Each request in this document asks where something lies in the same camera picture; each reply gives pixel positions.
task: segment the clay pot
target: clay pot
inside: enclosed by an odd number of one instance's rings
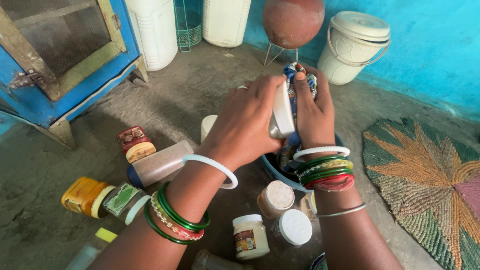
[[[286,49],[296,49],[312,40],[322,27],[322,0],[267,0],[263,23],[268,39]]]

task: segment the woman's right hand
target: woman's right hand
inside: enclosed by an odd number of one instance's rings
[[[297,130],[303,149],[335,145],[335,109],[323,72],[303,66],[307,73],[317,77],[317,96],[312,99],[304,73],[295,73],[294,90],[297,94]],[[336,152],[321,152],[305,155],[305,160],[335,155]]]

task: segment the hand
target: hand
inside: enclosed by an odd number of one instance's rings
[[[328,90],[325,74],[310,66],[303,66],[307,73],[317,77],[317,96],[312,99],[306,76],[295,73],[294,89],[297,94],[297,129],[303,149],[335,146],[335,109]],[[305,155],[305,160],[335,155],[336,152],[322,152]]]
[[[285,80],[285,75],[260,76],[254,82],[244,82],[248,90],[230,89],[198,154],[234,171],[262,154],[280,150],[283,142],[269,137],[268,123],[276,88]]]

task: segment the woven mat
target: woven mat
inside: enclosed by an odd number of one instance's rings
[[[426,124],[382,119],[363,133],[370,180],[445,269],[480,269],[480,154]]]

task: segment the blue wooden cabinet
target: blue wooden cabinet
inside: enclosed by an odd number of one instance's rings
[[[0,114],[74,149],[69,121],[134,68],[148,86],[123,0],[0,0]]]

